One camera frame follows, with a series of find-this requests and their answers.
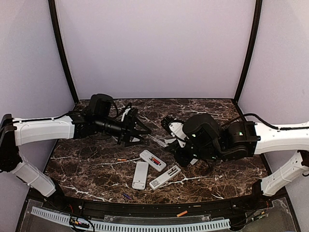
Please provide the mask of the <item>white remote control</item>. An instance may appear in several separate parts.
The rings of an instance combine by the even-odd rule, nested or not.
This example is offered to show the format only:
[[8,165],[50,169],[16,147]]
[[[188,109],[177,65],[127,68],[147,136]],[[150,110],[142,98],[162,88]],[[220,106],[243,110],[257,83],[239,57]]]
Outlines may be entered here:
[[137,190],[144,190],[146,187],[146,180],[148,174],[149,164],[147,162],[139,161],[136,164],[132,188]]
[[159,177],[151,181],[149,185],[153,190],[156,190],[157,188],[168,182],[170,179],[175,177],[180,171],[181,169],[177,165],[175,165],[163,174],[161,174]]
[[163,171],[166,168],[166,163],[163,162],[160,158],[155,156],[148,150],[144,150],[140,153],[140,158],[147,162],[151,167],[153,167],[158,172]]

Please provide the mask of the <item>red battery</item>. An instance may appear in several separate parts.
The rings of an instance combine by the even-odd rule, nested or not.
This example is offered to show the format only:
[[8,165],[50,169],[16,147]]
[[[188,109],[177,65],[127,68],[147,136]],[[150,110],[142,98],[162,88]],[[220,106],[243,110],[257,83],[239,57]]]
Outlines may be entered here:
[[150,161],[152,161],[155,165],[160,165],[161,164],[161,162],[160,161],[158,161],[156,158],[154,158],[154,157],[152,157],[151,159],[150,159]]

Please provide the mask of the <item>clear handled screwdriver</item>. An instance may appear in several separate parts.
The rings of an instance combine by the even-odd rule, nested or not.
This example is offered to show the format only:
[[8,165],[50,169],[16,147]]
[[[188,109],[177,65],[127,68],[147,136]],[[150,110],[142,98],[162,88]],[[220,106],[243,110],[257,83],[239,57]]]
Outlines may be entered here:
[[161,147],[167,147],[167,144],[165,144],[163,141],[159,140],[158,138],[153,137],[151,135],[148,135],[148,137],[154,142],[156,142],[158,145],[160,145]]

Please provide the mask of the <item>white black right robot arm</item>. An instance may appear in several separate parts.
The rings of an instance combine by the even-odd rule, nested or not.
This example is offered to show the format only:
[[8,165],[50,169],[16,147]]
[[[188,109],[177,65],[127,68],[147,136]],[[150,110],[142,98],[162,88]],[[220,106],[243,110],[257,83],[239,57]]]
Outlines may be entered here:
[[246,205],[256,210],[265,197],[275,195],[282,187],[309,171],[309,124],[271,125],[235,118],[219,125],[208,113],[190,117],[187,121],[166,116],[162,128],[175,141],[166,147],[182,167],[192,160],[232,161],[274,151],[295,151],[277,171],[256,181]]

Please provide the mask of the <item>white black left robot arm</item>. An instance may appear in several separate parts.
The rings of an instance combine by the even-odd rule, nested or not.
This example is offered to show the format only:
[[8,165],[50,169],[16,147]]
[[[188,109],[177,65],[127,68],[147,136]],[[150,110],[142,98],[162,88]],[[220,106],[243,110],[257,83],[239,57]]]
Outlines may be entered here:
[[122,111],[117,110],[115,116],[110,116],[112,107],[116,107],[113,97],[94,94],[83,110],[69,111],[61,116],[22,119],[4,115],[0,123],[1,172],[14,174],[49,198],[56,210],[65,210],[68,199],[62,196],[62,189],[27,161],[19,148],[34,142],[83,139],[98,133],[115,137],[117,144],[125,147],[144,144],[143,136],[152,131],[138,119],[138,110],[128,103]]

